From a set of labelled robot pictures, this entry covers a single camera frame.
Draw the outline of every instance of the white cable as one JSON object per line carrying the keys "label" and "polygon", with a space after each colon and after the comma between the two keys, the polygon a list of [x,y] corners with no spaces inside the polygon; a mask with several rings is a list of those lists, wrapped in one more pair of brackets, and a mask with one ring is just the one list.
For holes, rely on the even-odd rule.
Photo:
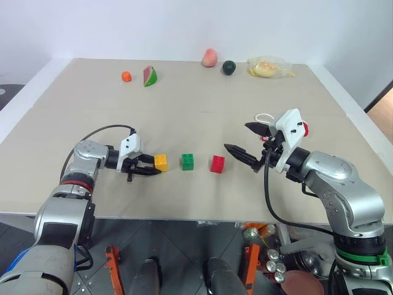
{"label": "white cable", "polygon": [[271,122],[269,122],[269,121],[259,119],[260,116],[269,117],[269,118],[271,118],[272,120],[274,120],[274,117],[273,117],[271,114],[261,113],[261,114],[257,114],[257,115],[255,116],[255,121],[260,122],[260,123],[265,123],[265,124],[270,124],[270,123],[271,123]]}

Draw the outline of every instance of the red block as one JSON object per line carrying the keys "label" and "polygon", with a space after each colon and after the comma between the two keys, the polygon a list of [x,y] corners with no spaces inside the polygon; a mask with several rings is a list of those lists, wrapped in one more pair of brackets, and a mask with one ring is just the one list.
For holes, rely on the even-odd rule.
{"label": "red block", "polygon": [[224,169],[225,158],[219,155],[213,156],[213,161],[211,162],[210,171],[215,173],[222,173]]}

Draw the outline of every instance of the yellow block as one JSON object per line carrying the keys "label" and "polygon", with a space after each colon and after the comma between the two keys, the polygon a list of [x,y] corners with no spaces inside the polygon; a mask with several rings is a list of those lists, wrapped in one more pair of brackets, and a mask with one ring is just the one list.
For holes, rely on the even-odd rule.
{"label": "yellow block", "polygon": [[166,155],[155,155],[154,167],[156,169],[161,170],[162,172],[168,171],[168,163],[166,161]]}

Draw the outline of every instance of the watermelon slice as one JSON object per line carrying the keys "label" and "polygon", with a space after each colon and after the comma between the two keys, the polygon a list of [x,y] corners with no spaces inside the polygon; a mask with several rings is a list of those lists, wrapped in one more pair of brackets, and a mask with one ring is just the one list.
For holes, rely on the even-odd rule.
{"label": "watermelon slice", "polygon": [[143,70],[143,85],[145,87],[153,85],[157,82],[157,72],[152,66],[148,66]]}

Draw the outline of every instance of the white wall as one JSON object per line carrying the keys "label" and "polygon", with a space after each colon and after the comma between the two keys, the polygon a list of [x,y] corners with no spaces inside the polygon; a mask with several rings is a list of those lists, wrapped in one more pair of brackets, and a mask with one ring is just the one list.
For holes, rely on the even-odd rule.
{"label": "white wall", "polygon": [[[335,72],[343,31],[380,29],[378,16],[364,19],[372,6],[387,14],[391,0],[0,1],[0,84],[26,83],[51,57],[201,60],[208,47],[222,60],[277,55]],[[357,79],[351,67],[338,72],[344,86]]]}
{"label": "white wall", "polygon": [[342,1],[346,25],[325,66],[362,108],[393,80],[393,1]]}

